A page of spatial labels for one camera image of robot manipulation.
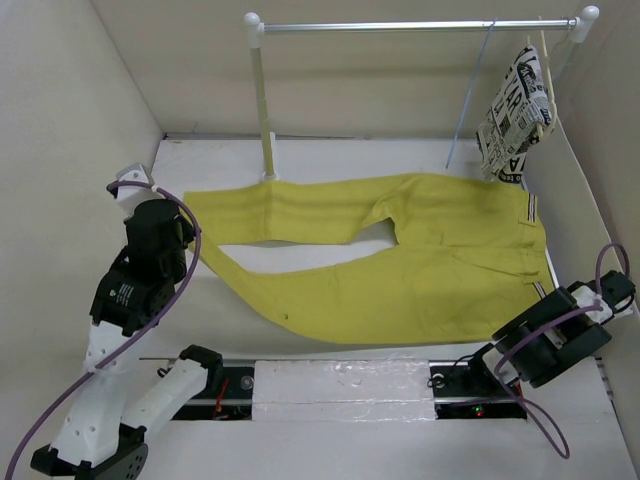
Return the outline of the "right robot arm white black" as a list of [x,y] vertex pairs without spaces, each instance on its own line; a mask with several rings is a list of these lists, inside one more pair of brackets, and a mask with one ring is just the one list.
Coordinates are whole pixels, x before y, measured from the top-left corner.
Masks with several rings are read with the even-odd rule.
[[541,387],[609,343],[606,325],[631,307],[635,293],[634,283],[614,270],[598,281],[559,287],[494,333],[465,372]]

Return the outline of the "yellow trousers with striped trim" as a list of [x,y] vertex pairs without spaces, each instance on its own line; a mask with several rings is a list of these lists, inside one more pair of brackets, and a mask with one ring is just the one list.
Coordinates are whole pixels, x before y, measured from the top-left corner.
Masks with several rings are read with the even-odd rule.
[[[184,196],[201,261],[269,321],[342,345],[479,342],[551,291],[536,197],[437,174],[319,184],[265,182]],[[245,269],[227,245],[344,245],[382,221],[373,255],[282,273]]]

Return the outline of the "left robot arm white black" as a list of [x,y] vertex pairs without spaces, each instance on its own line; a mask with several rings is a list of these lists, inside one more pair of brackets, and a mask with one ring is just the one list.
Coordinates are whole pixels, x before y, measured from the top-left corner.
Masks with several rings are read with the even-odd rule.
[[57,437],[30,462],[49,477],[137,478],[150,441],[179,409],[223,384],[221,355],[190,345],[158,384],[135,404],[127,403],[144,337],[195,271],[185,251],[197,232],[169,199],[142,202],[124,225],[127,244],[100,281],[90,309],[87,381]]

